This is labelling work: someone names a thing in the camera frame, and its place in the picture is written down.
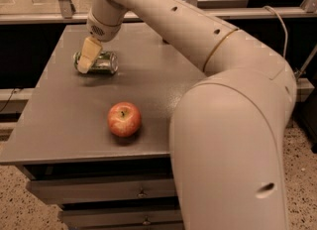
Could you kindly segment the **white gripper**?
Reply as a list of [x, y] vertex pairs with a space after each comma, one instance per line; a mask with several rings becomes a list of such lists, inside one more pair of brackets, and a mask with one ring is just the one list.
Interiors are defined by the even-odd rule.
[[81, 73], [87, 73], [99, 57], [102, 51], [100, 42], [112, 41], [121, 29], [120, 25], [111, 26], [101, 23], [92, 11], [88, 13], [86, 27], [93, 37], [87, 37], [84, 40], [77, 65], [77, 70]]

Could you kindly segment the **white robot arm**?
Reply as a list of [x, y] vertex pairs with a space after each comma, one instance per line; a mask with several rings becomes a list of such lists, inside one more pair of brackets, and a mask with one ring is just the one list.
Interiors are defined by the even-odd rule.
[[282, 144], [297, 88], [288, 62], [182, 0], [93, 0], [82, 71], [129, 11], [205, 75], [182, 96], [169, 126], [185, 230], [289, 230]]

